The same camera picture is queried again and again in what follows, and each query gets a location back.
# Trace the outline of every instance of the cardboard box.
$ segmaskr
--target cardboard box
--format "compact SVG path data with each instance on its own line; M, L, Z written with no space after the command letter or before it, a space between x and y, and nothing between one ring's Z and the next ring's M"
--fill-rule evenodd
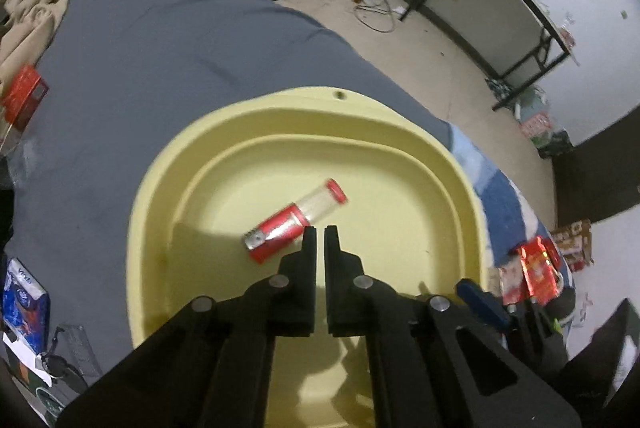
M38 71L30 64L24 65L2 101L4 120L19 132L24 132L47 91L49 87Z
M551 237L572 272L578 272L588 265L593 265L589 220L579 220L559 227L551 232Z
M34 354L47 348L49 295L17 258L6 269L2 319Z

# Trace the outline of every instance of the black metal table leg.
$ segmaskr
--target black metal table leg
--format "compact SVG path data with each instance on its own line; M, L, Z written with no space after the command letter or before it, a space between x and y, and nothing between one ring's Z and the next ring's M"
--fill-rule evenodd
M516 100L520 96L520 94L522 94L522 92L527 90L527 88L529 88L532 84L534 84L537 80L539 80L543 75L545 75L548 71L550 71L556 65L563 62L568 56L569 56L568 52L563 52L562 54L560 54L556 59L554 59L552 62L546 65L545 68L540 70L540 72L538 72L537 74L534 74L529 79L527 79L526 82L524 82L524 84L517 87L513 92L511 92L511 94L508 97L505 97L502 101L498 101L496 104L494 104L494 106L492 107L492 110L495 112L500 108L504 108L505 106L508 106L511 102Z

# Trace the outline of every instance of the blue package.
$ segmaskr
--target blue package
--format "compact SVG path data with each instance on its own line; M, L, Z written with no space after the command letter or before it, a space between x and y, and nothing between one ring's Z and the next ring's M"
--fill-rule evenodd
M6 269L2 319L34 353L47 347L49 295L17 258Z

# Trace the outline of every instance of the gray bed sheet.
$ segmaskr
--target gray bed sheet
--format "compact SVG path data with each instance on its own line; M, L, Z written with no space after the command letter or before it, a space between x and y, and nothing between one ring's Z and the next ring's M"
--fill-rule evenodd
M37 68L50 91L10 158L6 252L48 290L50 330L83 325L104 370L132 350L125 260L136 190L189 123L274 91L336 86L450 144L448 124L340 36L269 0L70 0Z

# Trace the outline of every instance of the metal screw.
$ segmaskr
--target metal screw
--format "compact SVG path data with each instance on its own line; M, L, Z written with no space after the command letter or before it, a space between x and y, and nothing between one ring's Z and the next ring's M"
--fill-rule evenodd
M197 313L205 313L213 307L213 300L208 296L198 296L191 300L191 309Z
M429 300L429 305L439 313L443 313L449 308L451 303L444 296L434 296Z
M282 289L289 285L289 278L287 278L284 274L274 274L271 278L269 278L269 285L271 287L276 287L276 289Z
M366 274L361 274L360 276L356 276L353 279L353 284L358 289L369 289L373 285L373 278L371 276L367 276Z

